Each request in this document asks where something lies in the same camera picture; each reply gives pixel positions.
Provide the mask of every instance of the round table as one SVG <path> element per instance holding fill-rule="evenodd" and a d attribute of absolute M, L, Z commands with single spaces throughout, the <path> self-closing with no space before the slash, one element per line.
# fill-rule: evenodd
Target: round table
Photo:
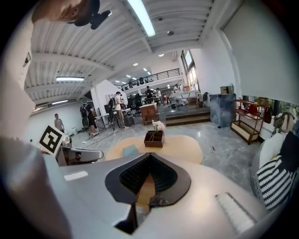
<path fill-rule="evenodd" d="M 186 135 L 165 136 L 163 148 L 145 147 L 144 137 L 127 138 L 113 146 L 106 154 L 106 160 L 122 158 L 122 151 L 125 147 L 135 145 L 139 153 L 161 153 L 174 156 L 177 159 L 202 164 L 203 154 L 198 142 Z M 137 197 L 136 205 L 149 212 L 149 199 L 155 195 L 154 180 L 149 175 L 141 187 Z"/>
<path fill-rule="evenodd" d="M 165 136 L 163 148 L 145 147 L 144 137 L 127 138 L 109 149 L 106 154 L 106 160 L 122 158 L 122 150 L 131 145 L 135 145 L 139 153 L 161 153 L 202 164 L 203 154 L 198 142 L 186 135 Z"/>

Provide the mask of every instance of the marble floor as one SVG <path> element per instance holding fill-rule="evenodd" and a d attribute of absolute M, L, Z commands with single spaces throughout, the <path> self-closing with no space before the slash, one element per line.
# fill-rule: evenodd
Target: marble floor
<path fill-rule="evenodd" d="M 127 131 L 119 131 L 117 128 L 113 132 L 110 128 L 101 131 L 99 135 L 89 140 L 86 140 L 88 136 L 83 132 L 72 137 L 72 144 L 76 148 L 101 150 L 106 155 L 107 151 L 117 142 L 127 137 L 144 136 L 149 130 L 152 130 L 152 125 L 144 126 L 135 123 Z M 249 165 L 260 147 L 259 142 L 248 145 L 229 127 L 217 128 L 211 122 L 166 127 L 166 136 L 180 134 L 188 135 L 199 143 L 204 155 L 203 165 L 216 169 L 250 194 L 253 194 L 250 185 Z"/>

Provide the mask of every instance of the striped cushion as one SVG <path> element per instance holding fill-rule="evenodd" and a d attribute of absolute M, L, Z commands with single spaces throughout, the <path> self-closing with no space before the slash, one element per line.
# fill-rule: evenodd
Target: striped cushion
<path fill-rule="evenodd" d="M 282 156 L 278 155 L 256 173 L 267 210 L 273 210 L 288 200 L 291 194 L 293 173 L 282 167 L 282 160 Z"/>

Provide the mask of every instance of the staircase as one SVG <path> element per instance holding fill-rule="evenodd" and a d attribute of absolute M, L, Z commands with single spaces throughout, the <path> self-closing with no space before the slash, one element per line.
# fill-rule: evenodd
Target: staircase
<path fill-rule="evenodd" d="M 210 119 L 210 108 L 204 107 L 192 111 L 186 111 L 166 116 L 166 126 L 188 125 L 208 122 Z"/>

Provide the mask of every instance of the wooden step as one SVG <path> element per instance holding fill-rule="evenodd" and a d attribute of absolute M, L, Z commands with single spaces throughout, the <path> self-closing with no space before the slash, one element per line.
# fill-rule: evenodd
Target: wooden step
<path fill-rule="evenodd" d="M 196 124 L 201 122 L 209 122 L 210 114 L 200 115 L 195 117 L 183 118 L 183 119 L 172 119 L 166 121 L 166 126 L 177 126 L 177 125 L 188 125 L 188 124 Z"/>
<path fill-rule="evenodd" d="M 186 112 L 186 113 L 177 113 L 177 114 L 168 114 L 166 116 L 166 120 L 177 120 L 177 119 L 184 119 L 190 117 L 197 117 L 203 115 L 210 115 L 210 110 L 205 112 Z"/>

